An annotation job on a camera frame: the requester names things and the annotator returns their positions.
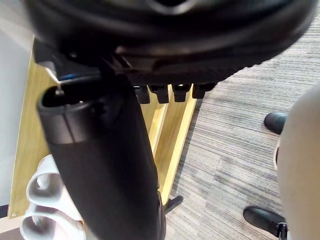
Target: carpet floor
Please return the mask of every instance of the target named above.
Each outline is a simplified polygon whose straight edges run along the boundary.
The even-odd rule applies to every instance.
[[[184,202],[167,215],[166,240],[276,239],[242,216],[248,205],[282,213],[272,161],[278,136],[263,120],[287,113],[319,73],[320,14],[291,48],[220,82],[197,103],[171,192]]]

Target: black dress shoe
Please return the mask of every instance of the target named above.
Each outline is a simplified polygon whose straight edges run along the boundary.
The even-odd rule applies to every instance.
[[[247,206],[243,210],[244,219],[251,225],[265,230],[279,239],[287,239],[286,219],[270,210],[257,206]]]
[[[271,132],[281,134],[287,116],[287,114],[282,112],[271,112],[264,118],[264,125]]]

